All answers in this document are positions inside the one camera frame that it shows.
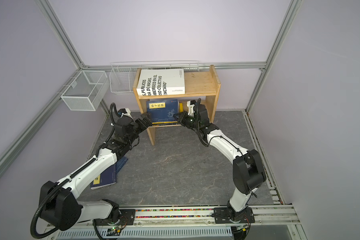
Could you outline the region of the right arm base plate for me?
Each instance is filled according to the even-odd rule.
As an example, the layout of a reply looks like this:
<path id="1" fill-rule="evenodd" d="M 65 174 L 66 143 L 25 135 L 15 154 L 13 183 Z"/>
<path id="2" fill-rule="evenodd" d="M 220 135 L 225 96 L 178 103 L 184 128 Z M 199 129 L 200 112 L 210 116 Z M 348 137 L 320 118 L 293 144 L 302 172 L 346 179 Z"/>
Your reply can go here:
<path id="1" fill-rule="evenodd" d="M 212 217 L 216 224 L 252 224 L 255 222 L 253 210 L 246 207 L 240 212 L 234 211 L 231 207 L 214 208 Z"/>

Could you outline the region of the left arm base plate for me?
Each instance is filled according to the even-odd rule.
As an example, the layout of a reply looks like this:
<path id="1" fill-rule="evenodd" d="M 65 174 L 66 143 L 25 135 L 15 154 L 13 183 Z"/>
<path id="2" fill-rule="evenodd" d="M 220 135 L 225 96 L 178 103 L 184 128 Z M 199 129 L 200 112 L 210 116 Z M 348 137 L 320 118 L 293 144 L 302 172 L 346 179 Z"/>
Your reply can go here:
<path id="1" fill-rule="evenodd" d="M 131 226 L 134 224 L 136 209 L 120 209 L 116 213 L 117 219 L 110 217 L 106 219 L 95 219 L 97 226 Z"/>

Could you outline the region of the white book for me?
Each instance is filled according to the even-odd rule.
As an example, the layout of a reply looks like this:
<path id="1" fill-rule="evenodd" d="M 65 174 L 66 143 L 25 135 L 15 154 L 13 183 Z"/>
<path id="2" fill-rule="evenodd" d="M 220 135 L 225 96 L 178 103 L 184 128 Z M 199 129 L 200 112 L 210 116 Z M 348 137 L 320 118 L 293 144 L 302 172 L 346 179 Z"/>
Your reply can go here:
<path id="1" fill-rule="evenodd" d="M 141 70 L 136 90 L 139 96 L 184 95 L 184 70 Z"/>

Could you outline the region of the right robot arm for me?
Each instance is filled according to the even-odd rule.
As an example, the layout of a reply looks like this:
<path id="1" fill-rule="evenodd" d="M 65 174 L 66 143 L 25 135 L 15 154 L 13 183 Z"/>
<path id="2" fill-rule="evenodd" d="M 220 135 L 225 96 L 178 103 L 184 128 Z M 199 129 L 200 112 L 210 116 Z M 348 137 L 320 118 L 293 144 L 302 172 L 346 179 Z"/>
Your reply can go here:
<path id="1" fill-rule="evenodd" d="M 228 201 L 226 212 L 214 215 L 233 223 L 250 223 L 252 209 L 248 202 L 252 196 L 257 196 L 255 192 L 267 180 L 260 154 L 257 150 L 248 150 L 229 139 L 210 122 L 208 111 L 200 102 L 190 103 L 189 112 L 174 114 L 174 118 L 180 125 L 195 132 L 202 145 L 220 151 L 233 166 L 234 193 Z"/>

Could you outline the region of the blue book with yellow label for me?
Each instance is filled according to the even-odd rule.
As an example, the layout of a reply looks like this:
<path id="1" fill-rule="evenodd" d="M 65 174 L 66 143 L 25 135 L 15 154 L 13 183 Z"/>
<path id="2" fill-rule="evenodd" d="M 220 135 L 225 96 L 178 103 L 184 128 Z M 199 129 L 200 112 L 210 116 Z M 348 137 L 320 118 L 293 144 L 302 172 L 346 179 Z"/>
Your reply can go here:
<path id="1" fill-rule="evenodd" d="M 108 167 L 98 175 L 90 184 L 90 189 L 95 190 L 117 183 L 116 164 Z"/>

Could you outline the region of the blue book with barcode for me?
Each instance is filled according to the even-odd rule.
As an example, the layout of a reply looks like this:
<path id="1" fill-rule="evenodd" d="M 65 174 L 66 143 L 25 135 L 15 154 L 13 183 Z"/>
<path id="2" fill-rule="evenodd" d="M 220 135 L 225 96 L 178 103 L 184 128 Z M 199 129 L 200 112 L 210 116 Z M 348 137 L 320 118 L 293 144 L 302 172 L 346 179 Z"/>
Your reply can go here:
<path id="1" fill-rule="evenodd" d="M 153 124 L 175 123 L 175 114 L 179 113 L 177 99 L 158 99 L 146 102 L 147 113 L 150 113 Z"/>

